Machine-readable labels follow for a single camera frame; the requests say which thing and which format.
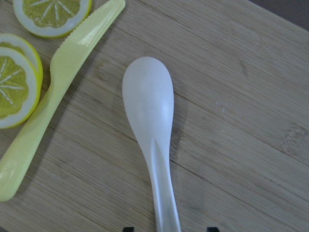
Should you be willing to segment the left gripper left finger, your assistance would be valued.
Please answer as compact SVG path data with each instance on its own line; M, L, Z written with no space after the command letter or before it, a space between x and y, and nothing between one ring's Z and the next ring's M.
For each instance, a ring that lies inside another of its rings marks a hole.
M122 232L134 232L134 227L124 227Z

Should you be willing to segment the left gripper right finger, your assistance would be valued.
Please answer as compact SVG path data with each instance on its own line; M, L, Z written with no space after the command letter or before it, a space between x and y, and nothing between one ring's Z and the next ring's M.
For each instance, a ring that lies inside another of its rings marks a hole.
M219 229L217 227L208 227L207 232L219 232Z

